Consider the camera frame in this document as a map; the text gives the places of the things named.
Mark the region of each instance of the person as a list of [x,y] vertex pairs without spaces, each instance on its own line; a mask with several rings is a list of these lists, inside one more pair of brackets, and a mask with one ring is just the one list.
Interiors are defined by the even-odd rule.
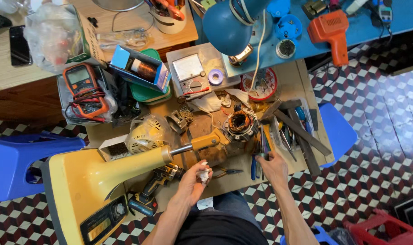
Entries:
[[[288,166],[276,152],[270,160],[257,157],[270,181],[279,203],[287,244],[318,244],[303,219],[288,188]],[[199,211],[196,203],[209,179],[202,183],[198,171],[209,169],[200,161],[182,177],[177,193],[171,198],[157,224],[143,245],[267,245],[258,222],[239,191],[214,197],[214,208]]]

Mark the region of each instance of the blue box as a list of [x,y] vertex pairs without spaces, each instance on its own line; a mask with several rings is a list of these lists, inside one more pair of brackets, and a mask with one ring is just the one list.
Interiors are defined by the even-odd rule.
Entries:
[[[138,77],[134,72],[125,69],[128,59],[130,58],[139,59],[140,61],[154,64],[158,67],[156,69],[154,83],[146,81],[143,78]],[[172,77],[170,72],[167,70],[167,67],[161,61],[119,45],[116,46],[111,63],[109,63],[109,67],[118,73],[124,80],[161,93],[165,92],[165,88],[169,84],[170,78]]]

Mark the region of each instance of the hand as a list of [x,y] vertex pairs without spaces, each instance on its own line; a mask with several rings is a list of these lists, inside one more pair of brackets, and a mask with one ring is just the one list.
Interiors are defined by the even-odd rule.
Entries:
[[256,156],[264,171],[264,175],[272,185],[288,189],[288,165],[285,160],[274,151],[268,153],[270,160],[267,161],[260,156]]
[[211,177],[213,176],[213,171],[211,171],[208,175],[208,180],[206,183],[202,183],[202,181],[197,178],[197,172],[209,169],[208,165],[201,165],[203,162],[206,162],[206,160],[200,161],[191,167],[191,169],[189,169],[184,176],[182,176],[178,191],[175,194],[176,198],[181,199],[190,207],[193,207],[197,201],[199,201],[200,196],[204,192],[205,186],[209,183]]

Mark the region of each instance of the green container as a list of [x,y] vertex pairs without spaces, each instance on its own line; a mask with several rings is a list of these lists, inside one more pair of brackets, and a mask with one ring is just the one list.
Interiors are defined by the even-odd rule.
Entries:
[[[148,48],[140,53],[146,54],[149,57],[157,59],[161,61],[160,54],[157,50],[153,48]],[[156,104],[162,101],[166,101],[170,97],[172,97],[172,91],[170,89],[170,83],[167,84],[167,87],[164,90],[164,93],[160,93],[158,91],[152,90],[150,88],[146,88],[144,86],[140,86],[134,83],[130,83],[129,88],[131,89],[131,93],[133,94],[134,99],[139,102],[144,102],[147,105]]]

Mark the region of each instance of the blue table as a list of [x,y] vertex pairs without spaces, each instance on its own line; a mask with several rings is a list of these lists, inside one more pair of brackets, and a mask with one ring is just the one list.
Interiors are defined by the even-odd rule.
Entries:
[[[276,64],[282,64],[290,62],[296,59],[302,59],[311,57],[317,54],[323,54],[330,52],[330,48],[327,43],[312,44],[306,28],[309,25],[309,19],[306,17],[301,9],[301,6],[306,3],[307,0],[291,0],[290,14],[297,16],[304,30],[302,35],[297,38],[299,46],[296,48],[296,54],[290,59],[281,59],[276,55],[276,45],[279,41],[274,34],[271,34],[263,41],[260,50],[260,69],[265,67],[274,66]],[[345,10],[352,1],[347,0],[343,4]],[[413,30],[413,0],[393,0],[392,4],[394,21],[391,24],[391,30],[393,34],[399,34],[402,32]],[[350,26],[346,31],[347,45],[352,46],[363,42],[368,42],[374,39],[378,39],[382,27],[374,27],[371,24],[370,10],[361,8],[358,10],[359,14],[356,17],[348,19]],[[385,28],[383,37],[389,36],[388,30]],[[223,55],[226,72],[229,77],[245,74],[250,71],[254,71],[257,63],[257,51],[258,46],[254,46],[254,52],[247,58],[247,62],[242,67],[233,67],[228,62],[228,57]]]

